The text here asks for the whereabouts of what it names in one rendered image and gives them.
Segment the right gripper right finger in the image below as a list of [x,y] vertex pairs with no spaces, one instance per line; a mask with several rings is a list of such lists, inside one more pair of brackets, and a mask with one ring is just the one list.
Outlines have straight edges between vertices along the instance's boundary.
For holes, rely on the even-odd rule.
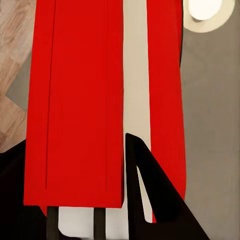
[[[210,240],[145,142],[125,134],[129,240]],[[156,223],[145,220],[141,173]]]

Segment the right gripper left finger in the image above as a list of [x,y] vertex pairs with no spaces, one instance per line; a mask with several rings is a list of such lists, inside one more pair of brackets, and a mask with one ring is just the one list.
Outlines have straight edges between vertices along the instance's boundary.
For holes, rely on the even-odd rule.
[[0,154],[0,240],[10,240],[24,210],[26,139]]

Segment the radio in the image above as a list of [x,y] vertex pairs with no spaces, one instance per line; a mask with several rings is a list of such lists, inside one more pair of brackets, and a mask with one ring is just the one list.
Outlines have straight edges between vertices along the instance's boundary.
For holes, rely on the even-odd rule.
[[35,16],[23,204],[46,240],[129,240],[126,133],[185,200],[183,0],[36,0]]

